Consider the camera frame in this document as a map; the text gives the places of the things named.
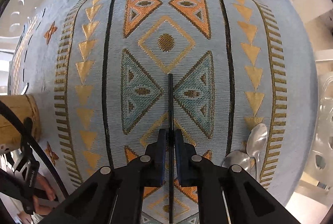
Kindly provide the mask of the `person's left hand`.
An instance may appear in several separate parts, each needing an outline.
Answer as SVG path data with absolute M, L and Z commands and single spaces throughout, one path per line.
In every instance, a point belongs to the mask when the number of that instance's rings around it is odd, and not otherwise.
M 17 216 L 19 223 L 39 223 L 52 212 L 53 207 L 49 206 L 49 203 L 42 202 L 41 200 L 49 200 L 54 202 L 56 200 L 55 190 L 51 187 L 48 180 L 38 173 L 36 178 L 37 188 L 33 195 L 33 214 L 27 214 L 25 211 L 21 211 Z

